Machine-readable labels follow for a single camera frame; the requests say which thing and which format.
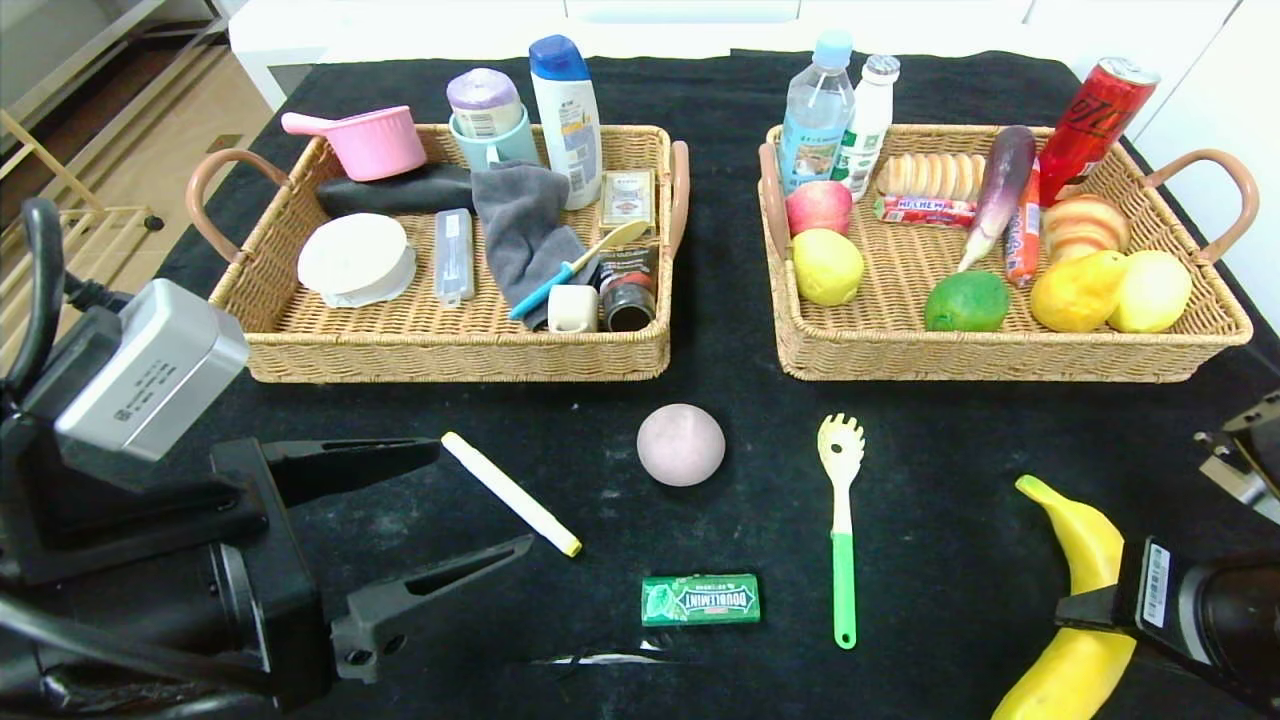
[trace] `floor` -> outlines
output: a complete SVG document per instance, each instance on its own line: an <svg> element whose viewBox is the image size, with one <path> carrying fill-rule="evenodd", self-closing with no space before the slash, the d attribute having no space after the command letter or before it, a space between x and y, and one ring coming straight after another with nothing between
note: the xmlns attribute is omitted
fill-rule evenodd
<svg viewBox="0 0 1280 720"><path fill-rule="evenodd" d="M165 67L168 50L141 53L113 77L100 91L82 100L83 108L68 114L59 127L37 133L38 140L67 163L105 120ZM100 160L88 165L79 177L106 205L146 205L165 225L150 233L137 233L136 241L108 242L108 237L86 242L74 256L73 268L109 283L115 290L137 292L160 268L165 256L189 224L184 204L187 181L192 169L206 154L221 147L244 147L271 118L271 110L253 88L239 63L225 45L212 45L186 65L169 85L122 133L122 146L111 146ZM229 168L210 183L209 192L221 182ZM4 181L4 220L12 220L22 197L37 191L49 174L38 160L28 158ZM65 209L73 202L67 193L58 199ZM8 273L24 250L20 245L6 247L3 268ZM29 284L14 290L29 293ZM5 297L5 302L15 300ZM20 299L26 307L26 299ZM67 307L61 327L74 320ZM0 366L6 368L17 352L17 334L24 328L24 316L10 313L4 318Z"/></svg>

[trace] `purple eggplant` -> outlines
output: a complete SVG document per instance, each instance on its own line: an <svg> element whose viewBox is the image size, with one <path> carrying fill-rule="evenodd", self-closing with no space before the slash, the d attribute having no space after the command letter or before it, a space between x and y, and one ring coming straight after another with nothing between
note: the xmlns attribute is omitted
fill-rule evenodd
<svg viewBox="0 0 1280 720"><path fill-rule="evenodd" d="M1018 209L1018 199L1027 187L1036 161L1036 136L1025 126L1009 126L1000 131L991 152L978 196L978 215L969 228L969 241L957 273L968 270L996 246L1005 225Z"/></svg>

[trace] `table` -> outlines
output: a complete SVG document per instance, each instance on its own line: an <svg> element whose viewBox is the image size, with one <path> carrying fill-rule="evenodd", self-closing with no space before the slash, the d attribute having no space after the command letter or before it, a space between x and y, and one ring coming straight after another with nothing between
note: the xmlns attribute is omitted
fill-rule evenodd
<svg viewBox="0 0 1280 720"><path fill-rule="evenodd" d="M1102 509L1130 541L1158 534L1204 557L1280 547L1280 528L1198 474L1203 452L1190 441L1277 384L1280 343L1256 313L1249 346L1179 384L801 383L782 374L755 147L806 61L735 53L591 63L605 122L662 126L692 152L672 363L659 379L315 387L260 384L246 373L160 464L156 471L202 469L211 443L243 436L453 429L582 538L576 560L539 541L529 560L536 577L522 592L454 619L458 637L447 647L410 638L380 684L344 683L297 717L987 717L1048 642L1055 602L1068 592L1047 518L1014 491L1023 471ZM531 101L525 60L488 64ZM471 65L320 67L284 109L342 117L404 102L419 122L443 122L444 85ZM1076 86L1064 65L1016 55L904 56L896 119L1052 124ZM252 147L288 168L305 142L273 122ZM238 241L273 192L237 168L210 215ZM188 231L161 275L207 293L221 272ZM687 489L648 479L634 446L640 421L677 401L710 411L728 438L719 473ZM829 484L814 447L832 411L856 414L868 437L854 486L860 637L851 652L831 641ZM317 500L293 523L330 614L360 584L526 532L452 459ZM696 571L756 573L764 621L644 632L640 578ZM529 664L643 639L678 662ZM1194 678L1143 662L1098 715L1253 716Z"/></svg>

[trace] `gray cloth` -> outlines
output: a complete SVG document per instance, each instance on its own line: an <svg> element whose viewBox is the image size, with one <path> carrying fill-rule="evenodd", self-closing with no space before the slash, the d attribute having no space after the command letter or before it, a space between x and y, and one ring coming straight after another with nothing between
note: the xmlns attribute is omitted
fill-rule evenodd
<svg viewBox="0 0 1280 720"><path fill-rule="evenodd" d="M582 252L577 233L559 224L559 211L568 200L568 178L524 161L490 165L471 173L471 197L485 233L485 259L502 296L515 307ZM586 284L599 261L590 263L570 279ZM525 325L547 322L547 304L525 315Z"/></svg>

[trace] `bread roll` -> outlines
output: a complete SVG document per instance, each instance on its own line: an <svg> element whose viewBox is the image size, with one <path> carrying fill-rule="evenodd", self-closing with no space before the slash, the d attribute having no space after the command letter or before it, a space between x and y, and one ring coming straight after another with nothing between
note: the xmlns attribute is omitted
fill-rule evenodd
<svg viewBox="0 0 1280 720"><path fill-rule="evenodd" d="M1042 237L1050 265L1100 250L1129 247L1129 220L1110 200L1076 195L1044 211Z"/></svg>
<svg viewBox="0 0 1280 720"><path fill-rule="evenodd" d="M882 195L977 201L982 187L980 155L908 152L884 160L876 187Z"/></svg>

